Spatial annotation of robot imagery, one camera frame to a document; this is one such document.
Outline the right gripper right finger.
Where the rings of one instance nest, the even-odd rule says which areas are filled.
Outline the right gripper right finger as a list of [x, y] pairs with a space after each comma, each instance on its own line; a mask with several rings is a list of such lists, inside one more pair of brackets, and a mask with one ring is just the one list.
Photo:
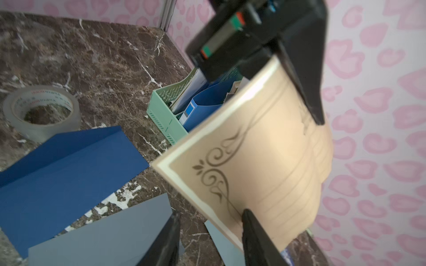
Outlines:
[[288, 266], [251, 210], [243, 211], [242, 221], [246, 266]]

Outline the dark blue envelope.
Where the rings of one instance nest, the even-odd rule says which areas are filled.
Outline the dark blue envelope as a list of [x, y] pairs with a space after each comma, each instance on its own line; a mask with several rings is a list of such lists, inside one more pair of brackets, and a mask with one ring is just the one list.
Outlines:
[[26, 258], [148, 166], [120, 126], [57, 134], [1, 172], [1, 229]]

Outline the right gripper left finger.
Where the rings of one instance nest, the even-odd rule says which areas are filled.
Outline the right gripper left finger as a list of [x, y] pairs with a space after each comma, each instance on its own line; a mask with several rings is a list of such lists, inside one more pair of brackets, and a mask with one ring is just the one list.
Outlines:
[[137, 266], [176, 266], [179, 261], [180, 215], [173, 212]]

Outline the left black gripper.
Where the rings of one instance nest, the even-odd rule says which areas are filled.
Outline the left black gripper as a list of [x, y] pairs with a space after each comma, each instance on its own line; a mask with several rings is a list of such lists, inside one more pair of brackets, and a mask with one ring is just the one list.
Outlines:
[[317, 125], [325, 124], [320, 87], [327, 32], [324, 1], [224, 1], [187, 45], [214, 80], [263, 47], [282, 49], [287, 69]]

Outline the light teal envelope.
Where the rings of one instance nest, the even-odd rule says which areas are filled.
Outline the light teal envelope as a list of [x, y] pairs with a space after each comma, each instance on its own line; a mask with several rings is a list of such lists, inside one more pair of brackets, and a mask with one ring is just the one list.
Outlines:
[[246, 266], [242, 251], [235, 247], [210, 221], [206, 221], [204, 224], [224, 265]]

